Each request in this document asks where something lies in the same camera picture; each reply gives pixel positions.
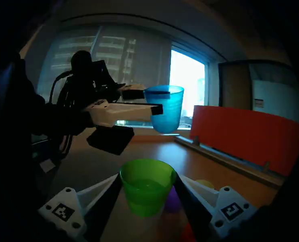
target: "wooden desk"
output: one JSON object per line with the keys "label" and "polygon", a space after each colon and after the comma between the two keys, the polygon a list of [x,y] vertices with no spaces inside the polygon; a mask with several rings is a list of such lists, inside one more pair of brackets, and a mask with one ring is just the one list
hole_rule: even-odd
{"label": "wooden desk", "polygon": [[120,155],[90,147],[86,138],[94,129],[86,129],[73,140],[69,155],[63,160],[49,192],[49,198],[64,187],[76,191],[90,187],[119,172],[127,161],[140,158],[158,159],[170,164],[179,174],[193,180],[210,181],[218,190],[229,185],[256,207],[270,204],[277,190],[236,173],[201,154],[174,143],[173,137],[135,136]]}

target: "orange partition panel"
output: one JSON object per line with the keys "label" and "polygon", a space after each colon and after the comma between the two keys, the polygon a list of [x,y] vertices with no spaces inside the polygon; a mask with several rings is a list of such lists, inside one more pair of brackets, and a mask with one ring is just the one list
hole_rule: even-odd
{"label": "orange partition panel", "polygon": [[230,155],[288,175],[299,154],[299,124],[257,111],[195,106],[190,137]]}

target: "window sill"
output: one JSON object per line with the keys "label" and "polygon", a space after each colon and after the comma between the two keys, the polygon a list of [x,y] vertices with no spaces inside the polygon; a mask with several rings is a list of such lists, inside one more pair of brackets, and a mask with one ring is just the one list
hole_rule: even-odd
{"label": "window sill", "polygon": [[[136,136],[154,136],[154,135],[162,135],[157,132],[153,127],[150,126],[135,126],[135,125],[126,125],[127,127],[132,127],[134,129],[134,133]],[[189,138],[190,136],[190,128],[179,128],[178,130],[172,132],[171,134],[178,134],[182,137]]]}

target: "blue plastic cup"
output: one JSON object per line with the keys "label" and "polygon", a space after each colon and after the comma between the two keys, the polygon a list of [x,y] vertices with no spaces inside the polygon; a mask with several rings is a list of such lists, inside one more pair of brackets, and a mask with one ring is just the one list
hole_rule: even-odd
{"label": "blue plastic cup", "polygon": [[170,133],[180,125],[184,89],[178,86],[156,86],[144,90],[147,103],[163,105],[162,115],[152,115],[153,128],[160,133]]}

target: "ceiling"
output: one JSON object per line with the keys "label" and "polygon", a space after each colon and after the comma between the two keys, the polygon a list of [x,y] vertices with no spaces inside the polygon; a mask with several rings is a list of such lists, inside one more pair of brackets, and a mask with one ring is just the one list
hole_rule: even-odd
{"label": "ceiling", "polygon": [[282,48],[282,44],[267,21],[248,0],[200,0],[219,14],[238,36],[247,41],[258,39],[266,47]]}

